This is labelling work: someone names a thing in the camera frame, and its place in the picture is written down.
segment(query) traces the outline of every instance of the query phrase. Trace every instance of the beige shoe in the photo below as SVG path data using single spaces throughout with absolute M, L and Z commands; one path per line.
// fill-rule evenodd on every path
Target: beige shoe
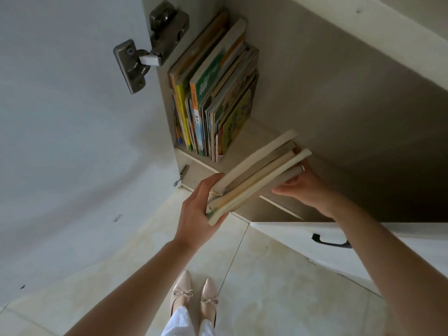
M 216 290 L 215 283 L 208 277 L 202 288 L 201 296 L 201 321 L 208 319 L 216 324 L 216 306 L 218 305 L 218 290 Z
M 187 307 L 191 296 L 193 296 L 193 289 L 191 288 L 191 276 L 188 271 L 182 272 L 181 276 L 174 285 L 174 289 L 171 291 L 171 315 L 180 306 Z

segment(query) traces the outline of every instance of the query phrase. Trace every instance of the hand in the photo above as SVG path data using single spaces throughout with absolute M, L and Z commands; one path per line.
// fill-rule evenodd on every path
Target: hand
M 315 207 L 320 213 L 329 216 L 328 207 L 335 197 L 341 196 L 337 191 L 328 187 L 310 167 L 307 160 L 300 163 L 304 172 L 291 178 L 282 185 L 272 189 L 275 194 L 289 196 L 302 203 Z
M 211 188 L 223 176 L 223 173 L 217 173 L 202 180 L 184 201 L 174 241 L 198 250 L 219 229 L 228 216 L 228 212 L 223 214 L 215 225 L 210 226 L 205 210 Z

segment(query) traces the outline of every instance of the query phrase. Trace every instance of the person's left arm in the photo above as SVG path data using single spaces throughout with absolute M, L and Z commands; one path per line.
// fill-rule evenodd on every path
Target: person's left arm
M 93 307 L 66 336 L 145 335 L 176 278 L 198 249 L 218 230 L 205 216 L 211 187 L 223 177 L 214 174 L 199 183 L 182 204 L 174 239 L 131 277 Z

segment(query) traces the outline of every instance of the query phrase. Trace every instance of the white pants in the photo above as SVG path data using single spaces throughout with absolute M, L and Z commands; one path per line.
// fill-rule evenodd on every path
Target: white pants
M 162 336 L 195 336 L 193 323 L 187 308 L 180 306 L 174 311 L 167 326 L 162 331 Z M 205 319 L 199 327 L 199 336 L 216 336 L 213 324 Z

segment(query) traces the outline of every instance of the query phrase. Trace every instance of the bow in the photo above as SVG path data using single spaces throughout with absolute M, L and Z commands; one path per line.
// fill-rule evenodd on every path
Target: bow
M 190 289 L 190 290 L 187 290 L 187 291 L 183 291 L 182 289 L 176 287 L 176 288 L 173 289 L 172 293 L 176 297 L 179 297 L 179 296 L 182 296 L 182 295 L 187 296 L 187 297 L 191 297 L 191 296 L 193 296 L 193 289 Z
M 202 305 L 206 305 L 207 303 L 211 303 L 216 308 L 216 305 L 218 304 L 218 298 L 217 297 L 214 297 L 214 298 L 201 298 L 201 304 Z

